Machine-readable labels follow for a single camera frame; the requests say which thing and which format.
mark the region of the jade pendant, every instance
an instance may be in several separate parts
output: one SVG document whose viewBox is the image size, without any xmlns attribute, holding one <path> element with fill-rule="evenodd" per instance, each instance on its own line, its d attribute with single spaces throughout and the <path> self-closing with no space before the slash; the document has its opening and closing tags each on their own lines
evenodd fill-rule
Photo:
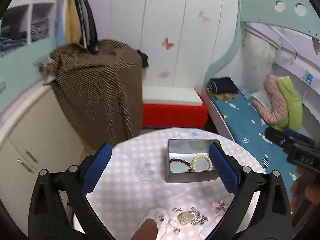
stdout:
<svg viewBox="0 0 320 240">
<path fill-rule="evenodd" d="M 178 215 L 178 220 L 182 225 L 186 225 L 190 223 L 195 218 L 196 218 L 196 214 L 192 211 L 183 212 Z"/>
</svg>

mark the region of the round table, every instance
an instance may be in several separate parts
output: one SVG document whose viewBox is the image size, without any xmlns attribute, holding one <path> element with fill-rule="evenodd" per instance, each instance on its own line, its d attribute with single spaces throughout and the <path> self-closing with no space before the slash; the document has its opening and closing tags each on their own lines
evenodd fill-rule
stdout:
<svg viewBox="0 0 320 240">
<path fill-rule="evenodd" d="M 166 183 L 164 160 L 171 138 L 217 139 L 224 152 L 237 159 L 240 165 L 265 173 L 258 161 L 235 142 L 220 135 L 199 129 L 170 128 L 140 135 L 118 144 L 94 191 L 87 195 L 92 208 L 116 240 L 128 240 L 146 218 L 162 216 L 158 222 L 157 240 L 205 239 L 214 229 L 221 214 L 216 214 L 212 202 L 223 200 L 229 206 L 234 195 L 228 193 L 220 178 L 194 183 Z M 247 228 L 256 207 L 259 192 L 255 192 L 239 231 Z M 208 217 L 203 225 L 177 222 L 178 234 L 168 223 L 183 212 L 196 208 Z M 74 219 L 74 228 L 82 228 Z"/>
</svg>

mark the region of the floor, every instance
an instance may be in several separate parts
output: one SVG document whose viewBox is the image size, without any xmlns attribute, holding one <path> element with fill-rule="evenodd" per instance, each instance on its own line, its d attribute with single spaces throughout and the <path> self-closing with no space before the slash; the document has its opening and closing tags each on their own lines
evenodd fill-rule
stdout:
<svg viewBox="0 0 320 240">
<path fill-rule="evenodd" d="M 161 130 L 161 129 L 155 129 L 155 128 L 142 129 L 140 134 L 146 134 L 146 133 L 158 131 L 158 130 Z M 203 127 L 203 130 L 205 130 L 207 132 L 212 132 L 212 133 L 218 134 L 218 131 L 217 131 L 215 125 L 213 124 L 212 119 L 210 118 L 209 114 L 208 114 L 207 123 Z M 85 157 L 87 157 L 88 155 L 91 155 L 91 154 L 94 154 L 94 153 L 92 151 L 89 152 L 89 151 L 84 150 L 82 153 L 82 156 L 80 158 L 80 162 L 82 162 Z"/>
</svg>

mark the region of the human hand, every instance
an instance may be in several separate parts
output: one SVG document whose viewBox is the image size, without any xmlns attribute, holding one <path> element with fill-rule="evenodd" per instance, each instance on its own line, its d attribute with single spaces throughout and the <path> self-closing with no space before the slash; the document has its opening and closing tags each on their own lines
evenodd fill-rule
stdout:
<svg viewBox="0 0 320 240">
<path fill-rule="evenodd" d="M 158 226 L 153 219 L 147 219 L 141 227 L 134 233 L 131 240 L 156 240 L 158 236 Z"/>
<path fill-rule="evenodd" d="M 296 172 L 302 175 L 303 169 L 301 167 L 297 167 Z M 299 180 L 300 178 L 298 178 L 292 184 L 292 187 L 290 189 L 290 192 L 292 193 L 292 197 L 290 201 L 290 208 L 292 212 L 295 211 L 297 207 L 297 202 L 298 202 L 297 190 L 299 187 Z M 307 200 L 311 201 L 312 203 L 318 204 L 320 202 L 320 185 L 317 185 L 317 184 L 308 185 L 304 194 Z"/>
</svg>

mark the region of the blue bedsheet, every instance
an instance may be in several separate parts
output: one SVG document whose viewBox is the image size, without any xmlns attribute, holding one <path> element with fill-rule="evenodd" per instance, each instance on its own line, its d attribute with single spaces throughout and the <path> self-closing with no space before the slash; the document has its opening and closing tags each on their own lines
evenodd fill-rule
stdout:
<svg viewBox="0 0 320 240">
<path fill-rule="evenodd" d="M 295 173 L 296 166 L 287 162 L 287 154 L 282 148 L 271 143 L 266 137 L 265 129 L 268 124 L 261 123 L 261 116 L 249 103 L 242 93 L 232 103 L 210 98 L 214 105 L 224 117 L 226 124 L 236 143 L 246 149 L 265 168 L 266 173 L 278 170 L 281 173 L 288 196 L 294 180 L 298 174 Z"/>
</svg>

